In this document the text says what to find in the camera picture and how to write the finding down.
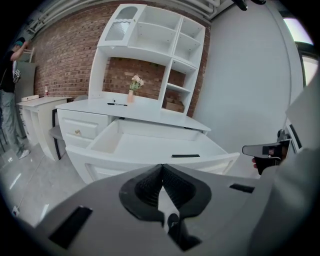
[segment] small table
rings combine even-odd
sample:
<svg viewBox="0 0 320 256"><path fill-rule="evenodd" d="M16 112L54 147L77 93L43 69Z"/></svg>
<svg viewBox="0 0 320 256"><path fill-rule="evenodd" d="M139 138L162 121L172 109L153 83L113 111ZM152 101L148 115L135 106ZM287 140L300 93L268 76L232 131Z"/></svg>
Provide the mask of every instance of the small table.
<svg viewBox="0 0 320 256"><path fill-rule="evenodd" d="M54 161L58 160L58 155L54 139L49 134L52 128L52 110L56 108L56 105L67 103L67 99L70 98L68 96L46 96L17 103L29 142L33 146L39 143L44 154Z"/></svg>

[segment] window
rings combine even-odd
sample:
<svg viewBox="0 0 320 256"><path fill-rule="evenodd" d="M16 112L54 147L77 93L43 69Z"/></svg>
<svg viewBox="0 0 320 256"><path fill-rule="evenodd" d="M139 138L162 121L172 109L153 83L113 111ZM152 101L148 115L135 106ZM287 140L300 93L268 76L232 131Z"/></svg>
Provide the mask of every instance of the window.
<svg viewBox="0 0 320 256"><path fill-rule="evenodd" d="M284 18L284 22L290 30L295 42L303 42L311 45L314 44L307 31L305 31L304 27L296 18Z"/></svg>
<svg viewBox="0 0 320 256"><path fill-rule="evenodd" d="M308 86L318 69L319 55L307 31L296 18L285 17L283 20L298 48L303 74L303 86Z"/></svg>

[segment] gray floor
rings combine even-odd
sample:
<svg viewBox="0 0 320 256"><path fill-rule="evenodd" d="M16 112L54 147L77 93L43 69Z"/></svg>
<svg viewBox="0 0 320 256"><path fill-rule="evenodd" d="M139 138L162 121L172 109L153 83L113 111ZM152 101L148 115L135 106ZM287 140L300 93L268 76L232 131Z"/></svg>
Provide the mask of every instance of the gray floor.
<svg viewBox="0 0 320 256"><path fill-rule="evenodd" d="M60 161L46 157L39 144L26 147L31 153L18 159L8 145L0 149L0 181L10 211L16 206L18 217L36 226L41 220L45 205L48 213L57 204L85 186L72 165L68 154Z"/></svg>

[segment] flower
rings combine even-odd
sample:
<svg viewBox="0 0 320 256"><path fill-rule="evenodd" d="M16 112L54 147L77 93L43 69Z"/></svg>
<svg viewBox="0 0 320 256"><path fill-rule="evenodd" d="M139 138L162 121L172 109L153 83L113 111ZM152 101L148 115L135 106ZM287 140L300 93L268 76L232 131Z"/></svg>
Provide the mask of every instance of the flower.
<svg viewBox="0 0 320 256"><path fill-rule="evenodd" d="M139 78L139 76L135 75L135 76L132 78L132 80L136 80L136 81L139 83L140 78Z"/></svg>
<svg viewBox="0 0 320 256"><path fill-rule="evenodd" d="M138 75L135 75L131 80L132 80L132 82L131 82L129 88L132 91L136 91L136 90L140 89L141 86L143 86L145 83Z"/></svg>

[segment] desk drawer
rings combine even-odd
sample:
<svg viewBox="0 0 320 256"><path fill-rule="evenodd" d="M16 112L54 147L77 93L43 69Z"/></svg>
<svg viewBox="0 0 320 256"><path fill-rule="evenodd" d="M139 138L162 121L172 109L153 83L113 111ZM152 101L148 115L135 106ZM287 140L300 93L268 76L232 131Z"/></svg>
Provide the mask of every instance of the desk drawer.
<svg viewBox="0 0 320 256"><path fill-rule="evenodd" d="M109 124L109 116L58 109L58 119L65 144L87 147Z"/></svg>
<svg viewBox="0 0 320 256"><path fill-rule="evenodd" d="M86 148L70 145L66 151L87 184L157 164L225 174L240 155L228 154L200 131L119 119Z"/></svg>

